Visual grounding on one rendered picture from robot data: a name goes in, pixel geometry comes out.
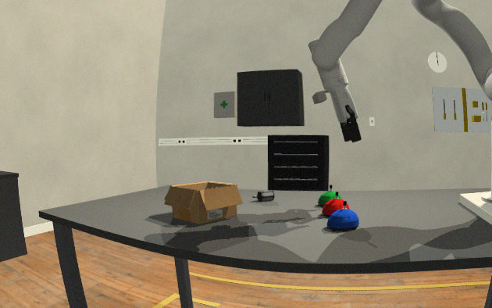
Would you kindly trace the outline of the open brown cardboard box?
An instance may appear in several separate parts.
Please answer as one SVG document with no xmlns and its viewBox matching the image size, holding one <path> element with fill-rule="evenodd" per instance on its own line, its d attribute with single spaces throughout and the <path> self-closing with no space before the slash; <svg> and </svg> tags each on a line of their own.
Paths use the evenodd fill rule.
<svg viewBox="0 0 492 308">
<path fill-rule="evenodd" d="M 225 188 L 219 188 L 222 186 Z M 243 203 L 236 184 L 211 181 L 170 185 L 166 197 L 165 205 L 172 206 L 174 218 L 196 224 L 234 217 L 237 215 L 235 205 Z"/>
</svg>

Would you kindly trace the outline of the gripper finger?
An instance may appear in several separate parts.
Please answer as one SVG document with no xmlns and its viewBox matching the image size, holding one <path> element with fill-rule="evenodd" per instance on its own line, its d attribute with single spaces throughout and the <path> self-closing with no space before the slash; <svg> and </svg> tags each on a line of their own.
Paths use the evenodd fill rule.
<svg viewBox="0 0 492 308">
<path fill-rule="evenodd" d="M 355 119 L 355 112 L 351 109 L 349 105 L 346 105 L 345 108 L 351 117 L 347 119 L 347 124 L 350 128 L 349 133 L 351 136 L 351 141 L 352 142 L 360 141 L 362 140 L 362 138 L 358 129 L 358 124 Z"/>
<path fill-rule="evenodd" d="M 350 136 L 350 133 L 349 133 L 349 126 L 347 123 L 340 123 L 340 127 L 342 130 L 342 133 L 343 133 L 343 136 L 344 136 L 344 141 L 351 141 L 351 136 Z"/>
</svg>

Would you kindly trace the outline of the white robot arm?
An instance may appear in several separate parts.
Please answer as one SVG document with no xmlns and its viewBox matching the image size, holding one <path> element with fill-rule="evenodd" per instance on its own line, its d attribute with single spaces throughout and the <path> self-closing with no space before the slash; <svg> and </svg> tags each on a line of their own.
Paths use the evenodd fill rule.
<svg viewBox="0 0 492 308">
<path fill-rule="evenodd" d="M 461 11 L 442 0 L 410 0 L 415 10 L 442 29 L 467 59 L 483 93 L 492 101 L 492 52 L 478 27 Z M 365 29 L 382 0 L 350 0 L 341 15 L 308 43 L 325 91 L 316 92 L 314 104 L 326 101 L 326 92 L 346 86 L 340 57 Z M 320 69 L 321 68 L 321 69 Z M 328 90 L 327 90 L 328 89 Z"/>
</svg>

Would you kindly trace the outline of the green bell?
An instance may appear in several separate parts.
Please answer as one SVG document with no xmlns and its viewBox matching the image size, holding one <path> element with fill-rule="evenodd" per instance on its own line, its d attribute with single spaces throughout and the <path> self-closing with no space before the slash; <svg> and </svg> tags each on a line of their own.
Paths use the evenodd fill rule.
<svg viewBox="0 0 492 308">
<path fill-rule="evenodd" d="M 332 191 L 332 186 L 333 185 L 330 185 L 330 190 L 328 192 L 325 192 L 323 193 L 320 197 L 319 197 L 319 201 L 318 201 L 318 206 L 321 206 L 321 207 L 324 207 L 324 205 L 326 204 L 326 202 L 330 201 L 331 199 L 335 199 L 336 198 L 336 192 Z M 342 199 L 341 196 L 338 194 L 338 198 L 339 199 Z"/>
</svg>

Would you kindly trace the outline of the blue dome bell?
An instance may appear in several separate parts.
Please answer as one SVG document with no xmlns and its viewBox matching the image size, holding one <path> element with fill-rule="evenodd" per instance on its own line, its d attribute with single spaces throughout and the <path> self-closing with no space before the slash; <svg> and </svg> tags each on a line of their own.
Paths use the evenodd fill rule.
<svg viewBox="0 0 492 308">
<path fill-rule="evenodd" d="M 347 201 L 343 201 L 344 208 L 332 213 L 328 219 L 328 229 L 333 231 L 355 230 L 359 225 L 358 216 L 352 210 L 346 208 Z M 347 229 L 345 229 L 347 228 Z"/>
</svg>

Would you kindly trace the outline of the red dome bell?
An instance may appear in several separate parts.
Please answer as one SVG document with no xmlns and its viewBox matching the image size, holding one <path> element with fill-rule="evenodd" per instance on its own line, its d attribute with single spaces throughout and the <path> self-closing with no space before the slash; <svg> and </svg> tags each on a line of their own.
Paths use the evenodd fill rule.
<svg viewBox="0 0 492 308">
<path fill-rule="evenodd" d="M 336 192 L 336 198 L 331 199 L 329 202 L 327 202 L 324 207 L 323 207 L 323 216 L 330 217 L 332 213 L 336 212 L 337 210 L 341 210 L 344 208 L 343 206 L 343 199 L 338 198 L 338 192 Z M 326 215 L 325 215 L 326 214 Z"/>
</svg>

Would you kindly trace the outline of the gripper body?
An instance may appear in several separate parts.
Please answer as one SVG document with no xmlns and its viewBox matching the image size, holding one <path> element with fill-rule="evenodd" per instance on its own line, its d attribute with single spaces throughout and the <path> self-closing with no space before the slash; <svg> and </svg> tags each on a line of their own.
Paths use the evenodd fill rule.
<svg viewBox="0 0 492 308">
<path fill-rule="evenodd" d="M 348 90 L 348 85 L 333 88 L 333 90 L 327 91 L 326 93 L 330 93 L 331 95 L 333 107 L 340 123 L 347 122 L 347 119 L 350 118 L 350 115 L 345 108 L 346 105 L 349 105 L 353 109 L 355 112 L 355 119 L 358 119 L 358 114 L 351 94 Z"/>
</svg>

